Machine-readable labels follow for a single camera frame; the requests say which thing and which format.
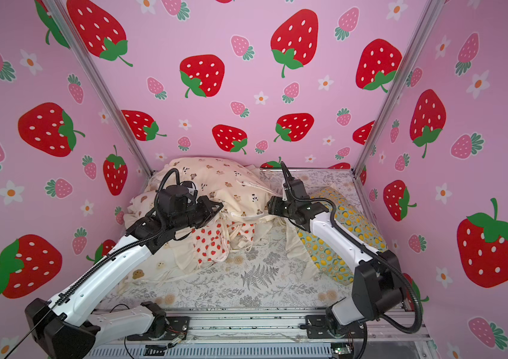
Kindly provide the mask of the aluminium frame post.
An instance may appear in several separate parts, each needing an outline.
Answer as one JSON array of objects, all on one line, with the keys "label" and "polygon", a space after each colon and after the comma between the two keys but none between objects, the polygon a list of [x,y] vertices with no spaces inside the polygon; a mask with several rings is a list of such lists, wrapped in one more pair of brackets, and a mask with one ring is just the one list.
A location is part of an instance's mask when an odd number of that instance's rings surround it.
[{"label": "aluminium frame post", "polygon": [[366,162],[373,150],[373,146],[376,144],[379,136],[381,136],[381,133],[397,104],[398,97],[402,93],[406,84],[406,77],[418,60],[421,50],[424,48],[429,35],[433,31],[433,27],[436,24],[437,19],[439,19],[439,15],[444,6],[445,1],[427,1],[424,11],[421,13],[418,25],[412,34],[406,52],[403,54],[403,60],[397,71],[397,75],[391,82],[388,94],[382,102],[382,107],[379,110],[377,119],[374,121],[373,129],[367,138],[366,144],[361,151],[355,166],[352,169],[355,179],[358,179],[364,169],[364,166],[366,166]]},{"label": "aluminium frame post", "polygon": [[74,55],[83,71],[86,73],[89,81],[95,89],[96,94],[104,105],[104,108],[107,110],[116,128],[119,130],[124,142],[128,146],[129,151],[137,160],[138,165],[143,170],[143,173],[147,176],[147,178],[150,178],[150,176],[153,175],[153,170],[141,151],[140,146],[137,144],[137,140],[131,133],[130,127],[107,87],[107,84],[101,76],[101,73],[98,71],[96,64],[93,62],[92,55],[88,52],[86,46],[84,46],[78,31],[71,23],[71,18],[66,11],[65,1],[46,0],[45,4],[51,11],[54,21],[59,26],[63,36],[67,39],[68,44],[71,46],[71,50],[74,52]]}]

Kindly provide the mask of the red strawberry print ruffled pillowcase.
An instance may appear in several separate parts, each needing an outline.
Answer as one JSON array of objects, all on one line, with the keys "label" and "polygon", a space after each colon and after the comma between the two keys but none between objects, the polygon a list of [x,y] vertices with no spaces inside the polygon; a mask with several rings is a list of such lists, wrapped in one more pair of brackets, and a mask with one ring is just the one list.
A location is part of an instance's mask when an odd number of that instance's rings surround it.
[{"label": "red strawberry print ruffled pillowcase", "polygon": [[256,225],[218,219],[194,229],[189,239],[194,258],[200,268],[224,262],[233,251],[250,249]]}]

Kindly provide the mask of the cream animal print ruffled pillowcase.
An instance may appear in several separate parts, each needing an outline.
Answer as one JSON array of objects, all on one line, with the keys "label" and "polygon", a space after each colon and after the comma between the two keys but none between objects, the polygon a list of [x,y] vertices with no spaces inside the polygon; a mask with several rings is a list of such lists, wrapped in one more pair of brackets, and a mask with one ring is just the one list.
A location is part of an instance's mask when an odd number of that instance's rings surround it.
[{"label": "cream animal print ruffled pillowcase", "polygon": [[[222,219],[256,225],[252,247],[240,251],[251,251],[265,245],[269,242],[265,236],[271,230],[286,228],[283,218],[270,215],[267,211],[267,203],[276,192],[258,177],[260,172],[256,167],[244,167],[229,159],[187,157],[171,161],[168,168],[177,169],[180,180],[193,182],[200,196],[206,195],[223,204],[222,210],[211,221]],[[189,236],[184,243],[184,254],[192,254],[197,269],[214,265],[200,268],[194,258]]]}]

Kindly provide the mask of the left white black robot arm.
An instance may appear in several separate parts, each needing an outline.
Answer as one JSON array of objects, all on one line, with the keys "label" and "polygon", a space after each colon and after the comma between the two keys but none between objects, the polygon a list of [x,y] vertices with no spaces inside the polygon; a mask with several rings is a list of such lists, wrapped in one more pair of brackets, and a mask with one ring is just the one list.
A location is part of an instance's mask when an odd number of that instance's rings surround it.
[{"label": "left white black robot arm", "polygon": [[206,226],[222,210],[220,202],[199,196],[185,181],[158,191],[155,206],[129,227],[116,246],[82,277],[50,300],[33,300],[25,309],[30,334],[50,358],[84,358],[113,340],[140,335],[161,339],[166,312],[154,302],[94,314],[101,300],[127,274],[182,233]]}]

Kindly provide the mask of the right aluminium frame post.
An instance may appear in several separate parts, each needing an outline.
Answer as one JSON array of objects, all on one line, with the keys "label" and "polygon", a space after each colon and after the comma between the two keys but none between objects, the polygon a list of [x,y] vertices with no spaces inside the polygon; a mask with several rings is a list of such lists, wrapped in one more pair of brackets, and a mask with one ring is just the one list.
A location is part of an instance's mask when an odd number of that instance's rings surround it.
[{"label": "right aluminium frame post", "polygon": [[397,75],[391,82],[388,94],[382,102],[382,107],[379,110],[377,119],[374,121],[373,129],[367,138],[366,144],[361,151],[355,166],[352,169],[355,179],[358,179],[364,169],[364,166],[366,166],[366,162],[373,150],[373,146],[376,144],[379,136],[381,136],[381,133],[397,104],[398,97],[402,93],[406,84],[406,77],[418,60],[421,50],[424,48],[429,35],[433,31],[433,27],[436,24],[437,19],[439,19],[439,15],[444,6],[445,1],[427,1],[424,11],[421,13],[418,25],[412,34],[406,52],[403,54],[403,60],[397,71]]}]

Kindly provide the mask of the left aluminium frame post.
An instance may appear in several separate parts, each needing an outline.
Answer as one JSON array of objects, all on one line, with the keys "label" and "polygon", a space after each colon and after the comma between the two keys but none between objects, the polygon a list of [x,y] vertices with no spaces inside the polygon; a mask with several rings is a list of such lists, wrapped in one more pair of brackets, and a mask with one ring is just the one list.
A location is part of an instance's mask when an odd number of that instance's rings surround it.
[{"label": "left aluminium frame post", "polygon": [[137,144],[137,140],[131,133],[130,127],[107,87],[107,84],[101,76],[101,73],[98,71],[96,64],[93,62],[92,55],[88,52],[86,46],[84,46],[78,31],[71,23],[71,18],[66,11],[65,1],[46,0],[45,4],[51,11],[54,21],[59,26],[63,36],[67,39],[68,44],[71,46],[71,50],[74,52],[74,55],[83,71],[86,73],[89,81],[95,89],[96,94],[104,105],[104,108],[107,110],[116,128],[119,130],[124,142],[128,146],[129,151],[137,160],[138,165],[143,170],[143,173],[147,176],[147,178],[150,178],[150,176],[153,175],[153,170],[141,151],[140,146]]}]

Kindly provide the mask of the grey fern print table cloth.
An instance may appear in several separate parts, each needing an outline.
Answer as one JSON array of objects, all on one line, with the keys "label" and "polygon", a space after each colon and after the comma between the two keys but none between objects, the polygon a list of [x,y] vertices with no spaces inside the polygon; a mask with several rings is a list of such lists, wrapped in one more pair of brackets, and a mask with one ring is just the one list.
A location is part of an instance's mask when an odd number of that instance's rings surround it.
[{"label": "grey fern print table cloth", "polygon": [[324,242],[285,219],[224,221],[229,241],[204,255],[193,234],[171,241],[102,300],[104,309],[320,308],[351,295],[353,274]]}]

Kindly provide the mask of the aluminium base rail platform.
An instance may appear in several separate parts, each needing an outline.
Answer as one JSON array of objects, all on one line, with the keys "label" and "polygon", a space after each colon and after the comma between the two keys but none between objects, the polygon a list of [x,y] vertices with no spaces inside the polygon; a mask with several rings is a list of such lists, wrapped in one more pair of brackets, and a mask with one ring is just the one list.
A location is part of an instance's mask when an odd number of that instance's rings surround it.
[{"label": "aluminium base rail platform", "polygon": [[95,347],[85,358],[438,358],[426,328],[405,334],[385,320],[333,337],[322,308],[166,311],[161,339],[140,335]]}]

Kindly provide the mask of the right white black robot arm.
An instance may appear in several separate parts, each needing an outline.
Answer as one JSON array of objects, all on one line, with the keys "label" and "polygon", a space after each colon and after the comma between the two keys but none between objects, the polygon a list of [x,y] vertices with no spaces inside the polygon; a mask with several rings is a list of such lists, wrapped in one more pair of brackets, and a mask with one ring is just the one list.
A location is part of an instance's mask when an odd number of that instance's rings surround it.
[{"label": "right white black robot arm", "polygon": [[330,333],[340,337],[354,325],[380,319],[411,332],[387,314],[409,298],[412,286],[377,229],[331,188],[324,189],[323,197],[310,197],[303,181],[291,175],[283,186],[283,196],[268,203],[270,214],[294,227],[313,267],[351,288],[348,297],[326,310]]}]

